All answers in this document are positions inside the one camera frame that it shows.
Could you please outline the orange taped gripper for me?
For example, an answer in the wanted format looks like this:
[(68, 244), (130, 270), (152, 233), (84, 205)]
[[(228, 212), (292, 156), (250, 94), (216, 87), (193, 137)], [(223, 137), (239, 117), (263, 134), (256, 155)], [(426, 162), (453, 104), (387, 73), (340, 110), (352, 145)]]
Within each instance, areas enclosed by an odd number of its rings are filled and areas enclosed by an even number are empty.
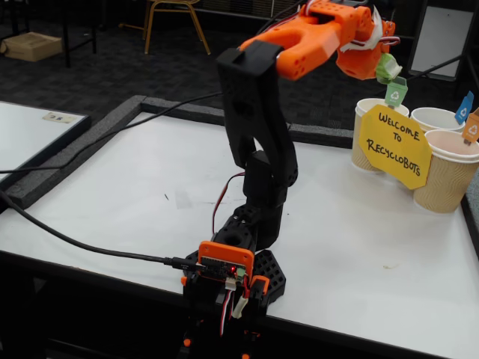
[(368, 38), (368, 50), (337, 50), (336, 65), (346, 75), (358, 80), (376, 78), (376, 68), (383, 52), (397, 44), (395, 23), (385, 21), (375, 6), (371, 11), (371, 32)]

